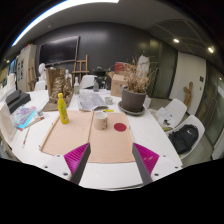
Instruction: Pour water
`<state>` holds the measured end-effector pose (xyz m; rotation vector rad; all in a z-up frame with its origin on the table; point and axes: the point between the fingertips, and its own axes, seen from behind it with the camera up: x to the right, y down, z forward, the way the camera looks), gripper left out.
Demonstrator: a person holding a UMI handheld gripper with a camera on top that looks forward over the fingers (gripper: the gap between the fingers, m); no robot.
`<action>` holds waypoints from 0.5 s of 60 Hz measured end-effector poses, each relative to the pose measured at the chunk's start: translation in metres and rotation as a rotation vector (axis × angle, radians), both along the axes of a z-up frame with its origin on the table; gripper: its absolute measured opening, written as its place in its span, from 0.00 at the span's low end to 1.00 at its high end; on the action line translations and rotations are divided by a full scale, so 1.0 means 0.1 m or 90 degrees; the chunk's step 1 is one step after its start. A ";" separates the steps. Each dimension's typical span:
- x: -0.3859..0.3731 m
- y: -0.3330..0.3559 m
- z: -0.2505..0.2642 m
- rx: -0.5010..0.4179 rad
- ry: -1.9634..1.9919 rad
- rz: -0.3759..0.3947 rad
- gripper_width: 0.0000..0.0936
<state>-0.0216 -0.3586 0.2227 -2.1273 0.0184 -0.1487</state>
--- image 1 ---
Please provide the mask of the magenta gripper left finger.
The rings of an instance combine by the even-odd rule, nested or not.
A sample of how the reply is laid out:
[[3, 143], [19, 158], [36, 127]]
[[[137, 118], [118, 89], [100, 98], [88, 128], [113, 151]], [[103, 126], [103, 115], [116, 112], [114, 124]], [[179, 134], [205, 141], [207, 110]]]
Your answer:
[[71, 182], [78, 185], [86, 163], [88, 161], [89, 155], [91, 152], [91, 147], [89, 143], [81, 145], [76, 149], [73, 149], [69, 153], [64, 155], [65, 161], [71, 171], [72, 177]]

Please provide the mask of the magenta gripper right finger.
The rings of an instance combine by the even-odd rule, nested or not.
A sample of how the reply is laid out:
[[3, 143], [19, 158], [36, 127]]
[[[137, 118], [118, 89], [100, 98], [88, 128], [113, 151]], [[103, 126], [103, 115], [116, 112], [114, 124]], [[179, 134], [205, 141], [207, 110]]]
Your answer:
[[159, 159], [159, 155], [137, 143], [133, 144], [132, 153], [140, 172], [143, 185], [150, 184], [152, 182], [151, 174]]

